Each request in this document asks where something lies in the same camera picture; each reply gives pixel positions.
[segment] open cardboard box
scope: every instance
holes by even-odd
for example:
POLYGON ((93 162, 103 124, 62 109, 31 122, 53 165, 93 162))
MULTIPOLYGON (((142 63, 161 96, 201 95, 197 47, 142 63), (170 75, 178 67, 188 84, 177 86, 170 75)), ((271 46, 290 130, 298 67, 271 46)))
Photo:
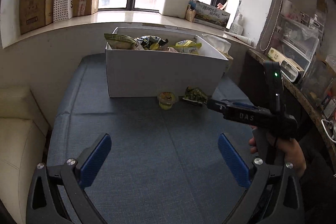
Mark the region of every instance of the open cardboard box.
POLYGON ((199 55, 178 52, 112 50, 107 44, 106 74, 110 97, 155 97, 161 92, 183 96, 188 86, 211 96, 229 67, 228 59, 201 37, 167 28, 119 28, 113 33, 136 38, 168 39, 164 47, 182 40, 202 43, 199 55))

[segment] white bottle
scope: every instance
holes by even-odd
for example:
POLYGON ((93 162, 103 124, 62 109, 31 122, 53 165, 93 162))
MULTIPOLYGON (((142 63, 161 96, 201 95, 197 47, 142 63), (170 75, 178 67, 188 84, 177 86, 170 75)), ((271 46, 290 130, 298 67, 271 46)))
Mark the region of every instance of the white bottle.
POLYGON ((243 15, 238 14, 233 23, 231 24, 230 33, 241 35, 244 30, 242 24, 243 24, 243 15))

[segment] bolt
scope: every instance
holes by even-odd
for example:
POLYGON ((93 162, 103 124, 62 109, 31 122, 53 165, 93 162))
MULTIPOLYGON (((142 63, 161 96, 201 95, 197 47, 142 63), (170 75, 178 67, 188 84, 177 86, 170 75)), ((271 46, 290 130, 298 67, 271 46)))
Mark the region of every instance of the bolt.
POLYGON ((289 168, 289 169, 292 169, 293 168, 293 163, 286 162, 286 167, 289 168))
POLYGON ((260 158, 255 158, 254 159, 254 163, 257 164, 257 165, 262 165, 263 164, 263 160, 260 159, 260 158))
POLYGON ((43 167, 44 167, 44 163, 43 162, 41 162, 40 164, 37 165, 38 169, 42 169, 43 167))
POLYGON ((75 159, 68 159, 68 160, 67 160, 67 165, 74 165, 75 162, 76 162, 75 159))

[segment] sofa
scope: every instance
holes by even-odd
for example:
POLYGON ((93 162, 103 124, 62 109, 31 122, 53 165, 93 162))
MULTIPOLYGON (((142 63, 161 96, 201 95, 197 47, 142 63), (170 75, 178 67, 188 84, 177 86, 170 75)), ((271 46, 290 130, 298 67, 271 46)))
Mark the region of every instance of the sofa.
POLYGON ((42 160, 48 127, 29 87, 0 89, 2 218, 9 213, 17 224, 26 223, 29 187, 42 160))

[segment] gray fabric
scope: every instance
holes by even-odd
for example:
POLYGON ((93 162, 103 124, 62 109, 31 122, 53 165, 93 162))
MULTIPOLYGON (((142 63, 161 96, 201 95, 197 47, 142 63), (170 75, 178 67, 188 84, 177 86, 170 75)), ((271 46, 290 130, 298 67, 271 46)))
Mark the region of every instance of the gray fabric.
MULTIPOLYGON (((227 77, 217 100, 249 102, 227 77)), ((101 133, 112 150, 86 192, 107 223, 221 223, 243 194, 217 148, 227 133, 249 150, 251 129, 205 106, 156 98, 109 98, 105 55, 83 58, 59 106, 48 165, 77 157, 101 133)), ((80 223, 66 194, 72 220, 80 223)))

